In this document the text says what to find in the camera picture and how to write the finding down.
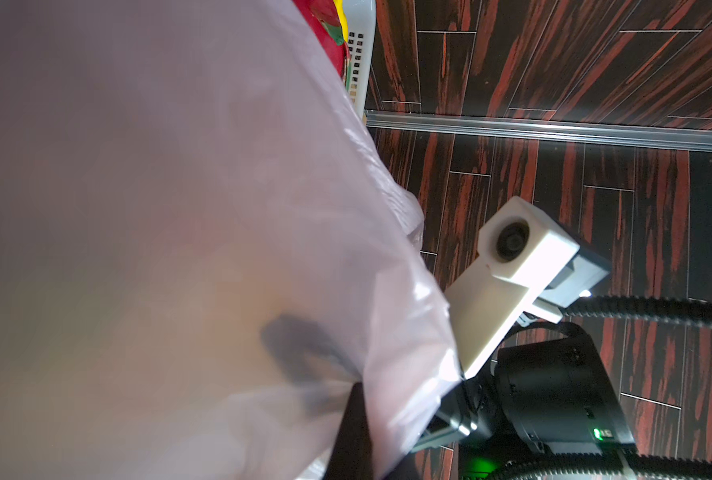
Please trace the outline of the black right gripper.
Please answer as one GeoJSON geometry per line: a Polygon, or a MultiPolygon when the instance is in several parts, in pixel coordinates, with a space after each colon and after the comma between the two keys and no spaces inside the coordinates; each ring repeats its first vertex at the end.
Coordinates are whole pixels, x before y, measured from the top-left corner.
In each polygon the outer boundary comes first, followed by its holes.
{"type": "Polygon", "coordinates": [[[503,348],[453,388],[413,450],[453,445],[463,465],[637,450],[593,339],[578,332],[503,348]]]}

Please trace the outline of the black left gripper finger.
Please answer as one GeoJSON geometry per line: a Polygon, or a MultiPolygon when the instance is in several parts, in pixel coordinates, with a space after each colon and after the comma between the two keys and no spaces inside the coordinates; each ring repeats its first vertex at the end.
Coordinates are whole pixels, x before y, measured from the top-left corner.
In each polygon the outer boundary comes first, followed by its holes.
{"type": "Polygon", "coordinates": [[[364,388],[353,385],[341,421],[324,480],[372,480],[372,440],[364,388]]]}

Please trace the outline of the pink plastic bag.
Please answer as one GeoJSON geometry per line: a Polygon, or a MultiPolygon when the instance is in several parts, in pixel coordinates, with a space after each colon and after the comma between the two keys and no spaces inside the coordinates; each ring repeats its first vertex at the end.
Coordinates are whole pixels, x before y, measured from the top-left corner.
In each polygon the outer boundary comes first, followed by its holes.
{"type": "Polygon", "coordinates": [[[290,1],[0,1],[0,479],[386,477],[458,380],[423,214],[290,1]]]}

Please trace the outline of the red green fake dragon fruit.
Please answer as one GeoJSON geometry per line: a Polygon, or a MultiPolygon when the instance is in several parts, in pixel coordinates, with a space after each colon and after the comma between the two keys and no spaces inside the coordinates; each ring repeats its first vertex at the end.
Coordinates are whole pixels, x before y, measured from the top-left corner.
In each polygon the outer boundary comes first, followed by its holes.
{"type": "Polygon", "coordinates": [[[349,28],[342,0],[294,0],[338,74],[345,78],[350,53],[349,28]]]}

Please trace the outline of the white perforated plastic basket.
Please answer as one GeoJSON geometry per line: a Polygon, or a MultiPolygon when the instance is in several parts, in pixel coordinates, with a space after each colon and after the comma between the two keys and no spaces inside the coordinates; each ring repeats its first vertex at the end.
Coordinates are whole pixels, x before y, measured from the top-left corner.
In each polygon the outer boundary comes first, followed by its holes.
{"type": "Polygon", "coordinates": [[[377,6],[375,0],[345,0],[342,7],[347,21],[349,51],[345,86],[356,114],[364,117],[376,36],[377,6]]]}

